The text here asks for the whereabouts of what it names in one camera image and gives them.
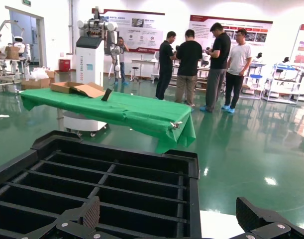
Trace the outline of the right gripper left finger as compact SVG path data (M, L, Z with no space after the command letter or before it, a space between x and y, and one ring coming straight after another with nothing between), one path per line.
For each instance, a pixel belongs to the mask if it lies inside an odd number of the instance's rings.
M23 239L111 239L98 231L100 200L94 197L83 206L68 209L54 222L22 236Z

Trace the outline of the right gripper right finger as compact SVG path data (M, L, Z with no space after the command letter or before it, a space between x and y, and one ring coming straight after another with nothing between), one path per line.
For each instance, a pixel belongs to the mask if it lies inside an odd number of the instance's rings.
M236 218L244 239L304 239L304 229L275 211L254 206L245 197L236 199Z

